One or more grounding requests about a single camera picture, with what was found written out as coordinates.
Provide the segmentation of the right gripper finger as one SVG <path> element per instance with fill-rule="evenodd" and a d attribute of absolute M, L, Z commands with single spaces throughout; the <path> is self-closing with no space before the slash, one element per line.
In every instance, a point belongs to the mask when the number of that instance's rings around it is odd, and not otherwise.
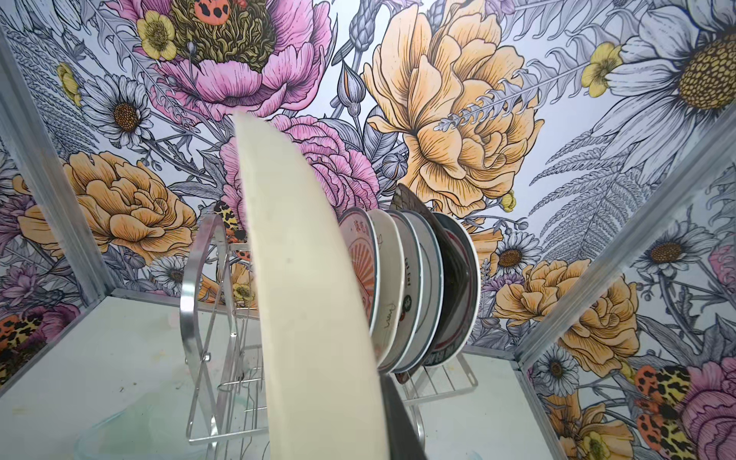
<path fill-rule="evenodd" d="M 387 375 L 380 375 L 379 381 L 383 395 L 390 459 L 427 460 L 395 383 Z"/>

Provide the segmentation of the cream round plate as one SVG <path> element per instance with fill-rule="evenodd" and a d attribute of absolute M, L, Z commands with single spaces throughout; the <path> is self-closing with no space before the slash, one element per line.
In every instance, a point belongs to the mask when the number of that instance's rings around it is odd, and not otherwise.
<path fill-rule="evenodd" d="M 255 266 L 274 459 L 386 459 L 375 353 L 348 249 L 287 135 L 239 113 L 235 139 Z"/>

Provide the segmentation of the white plate red characters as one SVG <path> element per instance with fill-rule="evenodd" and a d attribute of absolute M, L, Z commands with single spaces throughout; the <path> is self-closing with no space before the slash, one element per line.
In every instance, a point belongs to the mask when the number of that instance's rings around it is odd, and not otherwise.
<path fill-rule="evenodd" d="M 400 235 L 402 251 L 404 251 L 404 279 L 402 280 L 402 298 L 398 311 L 398 329 L 387 357 L 384 359 L 381 371 L 393 372 L 408 360 L 409 349 L 414 339 L 421 312 L 424 263 L 421 257 L 421 247 L 416 231 L 403 213 L 388 211 L 393 218 Z"/>

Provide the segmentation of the white plate with black drawing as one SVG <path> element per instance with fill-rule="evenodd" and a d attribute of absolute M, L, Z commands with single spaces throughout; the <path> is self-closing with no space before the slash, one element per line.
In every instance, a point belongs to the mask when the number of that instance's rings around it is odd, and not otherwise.
<path fill-rule="evenodd" d="M 406 269 L 401 236 L 394 218 L 383 210 L 371 210 L 368 215 L 379 245 L 379 301 L 371 339 L 378 369 L 383 370 L 398 332 Z"/>

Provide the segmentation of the white plate black rim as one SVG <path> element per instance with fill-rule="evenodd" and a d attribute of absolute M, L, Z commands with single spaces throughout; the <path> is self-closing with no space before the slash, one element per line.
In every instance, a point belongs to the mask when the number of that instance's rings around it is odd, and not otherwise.
<path fill-rule="evenodd" d="M 422 260 L 421 309 L 419 321 L 404 358 L 393 370 L 395 374 L 410 371 L 423 362 L 440 323 L 444 292 L 444 268 L 440 245 L 429 222 L 414 211 L 402 211 L 416 234 Z"/>

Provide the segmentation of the black square floral plate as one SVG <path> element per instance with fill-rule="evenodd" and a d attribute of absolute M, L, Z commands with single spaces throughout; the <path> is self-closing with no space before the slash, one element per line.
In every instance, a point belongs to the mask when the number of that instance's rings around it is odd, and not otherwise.
<path fill-rule="evenodd" d="M 466 263 L 461 257 L 461 252 L 450 241 L 446 227 L 442 226 L 437 216 L 406 185 L 399 183 L 396 186 L 395 195 L 391 202 L 391 209 L 416 212 L 429 224 L 431 232 L 439 246 L 440 265 L 443 269 L 442 292 L 440 295 L 441 312 L 436 331 L 433 333 L 431 342 L 429 343 L 429 348 L 420 355 L 417 363 L 409 366 L 408 370 L 397 371 L 395 373 L 398 383 L 405 384 L 423 365 L 429 365 L 429 355 L 438 347 L 442 335 L 446 333 L 446 330 L 450 326 L 452 315 L 457 309 L 462 291 L 469 280 L 469 272 Z"/>

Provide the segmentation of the chrome wire dish rack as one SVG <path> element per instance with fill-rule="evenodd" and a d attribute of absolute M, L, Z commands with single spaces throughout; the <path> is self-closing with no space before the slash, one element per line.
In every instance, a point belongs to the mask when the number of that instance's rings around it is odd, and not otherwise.
<path fill-rule="evenodd" d="M 222 218 L 206 216 L 183 275 L 179 327 L 194 383 L 185 435 L 206 459 L 268 456 L 261 326 L 235 300 L 236 248 Z"/>

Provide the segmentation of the white plate orange sunburst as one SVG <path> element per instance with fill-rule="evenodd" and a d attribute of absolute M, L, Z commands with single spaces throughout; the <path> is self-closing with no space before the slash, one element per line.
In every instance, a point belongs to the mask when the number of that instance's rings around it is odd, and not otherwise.
<path fill-rule="evenodd" d="M 354 207 L 341 216 L 339 229 L 358 280 L 369 331 L 373 332 L 380 300 L 380 255 L 375 227 L 366 211 Z"/>

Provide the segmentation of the white plate green red rim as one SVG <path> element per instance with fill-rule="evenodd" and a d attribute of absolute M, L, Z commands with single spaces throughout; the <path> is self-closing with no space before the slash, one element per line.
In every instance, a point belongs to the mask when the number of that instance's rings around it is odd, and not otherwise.
<path fill-rule="evenodd" d="M 466 345 L 473 332 L 480 303 L 480 271 L 478 256 L 465 228 L 454 218 L 435 213 L 435 218 L 444 227 L 450 242 L 461 253 L 468 275 L 454 292 L 460 296 L 456 304 L 448 309 L 448 326 L 440 335 L 435 347 L 427 355 L 424 365 L 439 366 L 454 358 Z"/>

